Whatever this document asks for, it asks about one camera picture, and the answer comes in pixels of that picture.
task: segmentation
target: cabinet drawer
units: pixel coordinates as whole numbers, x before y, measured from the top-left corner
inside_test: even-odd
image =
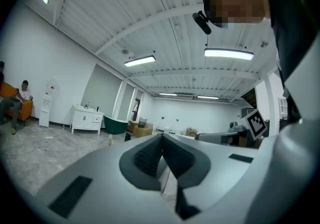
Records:
[[[92,130],[99,130],[99,126],[100,126],[100,123],[93,122],[92,125],[91,125],[91,129]]]
[[[101,123],[102,116],[94,116],[93,117],[93,123]]]

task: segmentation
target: small bottle on floor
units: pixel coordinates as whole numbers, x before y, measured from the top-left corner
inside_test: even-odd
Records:
[[[114,144],[114,140],[112,139],[112,134],[109,135],[109,146]]]

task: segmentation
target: orange sofa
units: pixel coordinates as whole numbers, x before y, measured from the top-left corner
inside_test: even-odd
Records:
[[[16,88],[3,82],[1,89],[0,89],[0,96],[3,98],[12,97],[15,94],[16,90],[17,90]],[[18,115],[18,120],[26,121],[27,118],[29,118],[31,116],[32,106],[33,106],[32,100],[28,100],[26,102],[23,102],[22,107],[21,107],[21,111]],[[5,113],[11,117],[14,115],[13,109],[8,109]]]

